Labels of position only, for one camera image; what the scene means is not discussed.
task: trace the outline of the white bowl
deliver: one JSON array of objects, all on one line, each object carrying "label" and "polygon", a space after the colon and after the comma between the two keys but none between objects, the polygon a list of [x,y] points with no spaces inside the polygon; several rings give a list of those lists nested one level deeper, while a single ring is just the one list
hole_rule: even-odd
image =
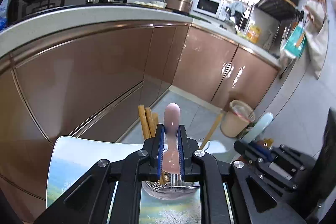
[{"label": "white bowl", "polygon": [[158,5],[161,8],[165,8],[167,6],[167,3],[162,2],[162,1],[156,1],[156,0],[152,0],[151,4],[156,4],[156,5]]}]

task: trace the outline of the beige trash can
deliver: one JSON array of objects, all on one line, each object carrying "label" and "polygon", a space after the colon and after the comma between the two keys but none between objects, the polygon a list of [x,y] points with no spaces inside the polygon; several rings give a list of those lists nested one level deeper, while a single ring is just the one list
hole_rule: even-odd
[{"label": "beige trash can", "polygon": [[230,102],[230,110],[224,116],[220,129],[225,136],[234,138],[254,120],[253,109],[248,104],[233,100]]}]

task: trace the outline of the gray tile floor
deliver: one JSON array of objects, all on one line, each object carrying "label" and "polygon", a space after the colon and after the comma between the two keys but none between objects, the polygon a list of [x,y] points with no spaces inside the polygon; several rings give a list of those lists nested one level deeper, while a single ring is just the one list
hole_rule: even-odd
[{"label": "gray tile floor", "polygon": [[[200,106],[174,92],[168,91],[157,104],[152,107],[152,112],[159,115],[159,123],[163,123],[165,108],[170,103],[176,103],[181,109],[180,124],[185,125],[187,136],[196,140],[203,140],[209,132],[217,113]],[[219,126],[211,137],[211,140],[220,141],[227,150],[233,147],[235,139],[228,138],[221,133]],[[121,140],[121,143],[143,144],[143,136],[140,122]]]}]

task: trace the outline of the kitchen cabinet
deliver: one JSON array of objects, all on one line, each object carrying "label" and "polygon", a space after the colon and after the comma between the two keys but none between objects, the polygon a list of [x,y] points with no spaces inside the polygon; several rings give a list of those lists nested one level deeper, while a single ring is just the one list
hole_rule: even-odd
[{"label": "kitchen cabinet", "polygon": [[80,138],[116,142],[138,118],[141,90],[142,87],[139,87],[108,110],[102,118],[80,135]]},{"label": "kitchen cabinet", "polygon": [[0,76],[0,176],[45,198],[53,147],[21,100],[10,70]]},{"label": "kitchen cabinet", "polygon": [[148,52],[141,104],[150,106],[159,96],[163,73],[169,50],[171,48],[175,26],[160,26],[153,30],[151,45]]},{"label": "kitchen cabinet", "polygon": [[174,75],[187,37],[189,26],[177,26],[170,47],[167,62],[162,75],[159,96],[164,93],[173,83]]},{"label": "kitchen cabinet", "polygon": [[173,85],[210,102],[236,49],[223,38],[191,27]]},{"label": "kitchen cabinet", "polygon": [[54,46],[16,67],[28,105],[53,142],[143,80],[151,37],[152,27],[125,26]]},{"label": "kitchen cabinet", "polygon": [[232,100],[238,99],[254,109],[277,73],[274,67],[238,48],[211,103],[227,109]]},{"label": "kitchen cabinet", "polygon": [[45,210],[45,200],[36,198],[0,178],[0,188],[19,219],[33,221]]}]

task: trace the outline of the yellow container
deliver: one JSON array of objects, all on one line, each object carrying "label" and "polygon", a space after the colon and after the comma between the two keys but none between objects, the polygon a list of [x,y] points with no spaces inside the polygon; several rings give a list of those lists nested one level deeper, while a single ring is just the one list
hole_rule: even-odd
[{"label": "yellow container", "polygon": [[260,33],[261,29],[258,26],[252,24],[247,31],[247,37],[252,43],[256,44],[258,42]]}]

